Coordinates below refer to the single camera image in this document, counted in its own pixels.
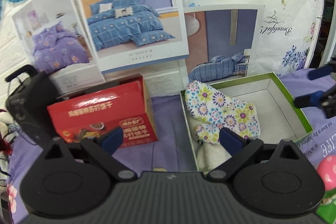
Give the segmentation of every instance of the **suitcase handle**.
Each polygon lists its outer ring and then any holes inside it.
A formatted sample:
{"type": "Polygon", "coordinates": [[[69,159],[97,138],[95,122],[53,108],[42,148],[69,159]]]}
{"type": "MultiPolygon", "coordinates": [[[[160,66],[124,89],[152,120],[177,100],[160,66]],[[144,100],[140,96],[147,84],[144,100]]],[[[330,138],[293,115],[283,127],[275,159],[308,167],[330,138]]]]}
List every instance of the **suitcase handle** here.
{"type": "Polygon", "coordinates": [[[24,65],[23,67],[19,68],[12,74],[8,75],[5,78],[5,81],[9,83],[11,80],[13,80],[14,78],[18,77],[20,74],[23,74],[25,72],[28,73],[30,77],[33,77],[38,74],[38,71],[32,65],[24,65]]]}

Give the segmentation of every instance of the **pink mushroom toy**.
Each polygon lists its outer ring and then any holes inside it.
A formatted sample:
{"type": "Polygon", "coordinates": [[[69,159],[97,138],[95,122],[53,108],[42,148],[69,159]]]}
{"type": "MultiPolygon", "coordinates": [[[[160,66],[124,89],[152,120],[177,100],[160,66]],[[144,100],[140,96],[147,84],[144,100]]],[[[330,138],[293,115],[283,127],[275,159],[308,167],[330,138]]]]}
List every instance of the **pink mushroom toy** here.
{"type": "Polygon", "coordinates": [[[336,156],[327,156],[316,169],[324,182],[325,190],[336,188],[336,156]]]}

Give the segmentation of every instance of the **pink flower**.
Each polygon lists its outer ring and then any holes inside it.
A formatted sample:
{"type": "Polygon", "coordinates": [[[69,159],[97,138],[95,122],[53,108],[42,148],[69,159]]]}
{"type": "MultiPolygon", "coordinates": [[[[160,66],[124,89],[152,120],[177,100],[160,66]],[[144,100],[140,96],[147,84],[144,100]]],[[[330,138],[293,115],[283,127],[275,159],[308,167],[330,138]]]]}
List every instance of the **pink flower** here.
{"type": "Polygon", "coordinates": [[[194,82],[189,83],[188,90],[190,92],[196,92],[198,90],[198,85],[194,82]]]}
{"type": "Polygon", "coordinates": [[[316,23],[313,22],[313,24],[310,26],[310,34],[311,34],[312,36],[314,35],[315,25],[316,25],[316,23]]]}
{"type": "Polygon", "coordinates": [[[7,187],[7,192],[8,192],[8,201],[9,201],[9,207],[10,207],[10,211],[11,213],[15,213],[16,212],[16,201],[15,201],[15,197],[17,194],[17,190],[15,189],[15,187],[13,185],[8,185],[7,187]]]}
{"type": "Polygon", "coordinates": [[[72,61],[75,62],[75,63],[78,62],[78,57],[76,57],[76,56],[71,57],[71,59],[72,59],[72,61]]]}

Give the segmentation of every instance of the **framed photo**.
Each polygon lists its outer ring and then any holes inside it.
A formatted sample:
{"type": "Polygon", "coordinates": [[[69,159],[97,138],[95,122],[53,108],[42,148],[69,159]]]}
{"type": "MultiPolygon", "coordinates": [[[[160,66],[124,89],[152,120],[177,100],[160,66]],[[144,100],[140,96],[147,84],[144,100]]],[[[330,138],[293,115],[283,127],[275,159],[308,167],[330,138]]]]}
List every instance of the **framed photo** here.
{"type": "Polygon", "coordinates": [[[72,0],[29,0],[12,20],[32,65],[46,72],[62,93],[105,81],[72,0]]]}
{"type": "Polygon", "coordinates": [[[100,70],[186,58],[182,0],[79,0],[100,70]]]}
{"type": "Polygon", "coordinates": [[[213,82],[251,75],[263,14],[262,5],[185,8],[188,81],[213,82]]]}

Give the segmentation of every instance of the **purple bedding set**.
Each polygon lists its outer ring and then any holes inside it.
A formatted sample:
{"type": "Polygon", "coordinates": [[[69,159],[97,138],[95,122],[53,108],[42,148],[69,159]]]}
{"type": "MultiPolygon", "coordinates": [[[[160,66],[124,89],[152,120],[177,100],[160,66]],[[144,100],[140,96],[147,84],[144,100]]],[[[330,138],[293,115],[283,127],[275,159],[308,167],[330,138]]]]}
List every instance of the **purple bedding set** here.
{"type": "MultiPolygon", "coordinates": [[[[113,157],[139,175],[156,168],[171,172],[196,170],[179,95],[152,98],[152,107],[159,141],[119,149],[113,157]]],[[[24,133],[18,136],[9,162],[10,184],[17,189],[16,212],[12,213],[14,224],[28,215],[20,198],[20,183],[42,151],[31,143],[24,133]]]]}
{"type": "Polygon", "coordinates": [[[89,63],[89,58],[77,36],[63,28],[62,22],[44,29],[32,37],[33,57],[38,71],[50,74],[72,64],[89,63]]]}

